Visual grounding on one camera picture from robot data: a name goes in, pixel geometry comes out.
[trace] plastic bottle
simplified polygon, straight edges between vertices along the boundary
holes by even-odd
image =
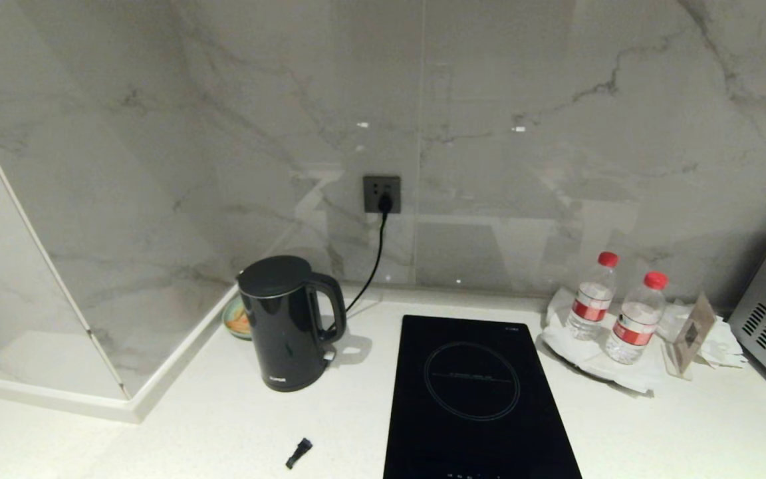
[[[639,285],[626,296],[622,312],[605,343],[605,352],[614,361],[633,364],[644,354],[664,313],[666,300],[662,293],[669,282],[659,271],[650,271]]]
[[[600,322],[614,299],[614,268],[619,261],[620,257],[604,251],[598,256],[598,264],[581,276],[578,295],[566,319],[567,327],[577,339],[596,339],[601,333]]]

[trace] induction cooktop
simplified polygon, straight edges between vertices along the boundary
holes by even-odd
[[[404,316],[383,477],[581,477],[526,325]]]

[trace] red bottle cap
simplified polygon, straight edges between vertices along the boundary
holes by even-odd
[[[603,251],[602,254],[598,256],[598,263],[602,266],[616,267],[616,264],[620,263],[620,257],[610,251]]]
[[[670,282],[670,279],[660,271],[650,271],[644,278],[644,285],[658,291],[666,288],[668,282]]]

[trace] electric kettle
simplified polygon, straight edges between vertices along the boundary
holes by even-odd
[[[275,391],[297,391],[320,378],[327,367],[323,346],[344,334],[338,282],[291,255],[256,261],[237,281],[265,384]],[[317,291],[332,303],[335,330],[321,325]]]

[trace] marble wall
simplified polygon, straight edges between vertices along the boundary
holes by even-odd
[[[729,306],[766,252],[766,2],[174,0],[235,267],[548,295],[603,249],[620,294]]]
[[[0,2],[0,162],[128,390],[231,285],[170,4]]]
[[[0,379],[113,399],[124,389],[88,336],[0,177]]]

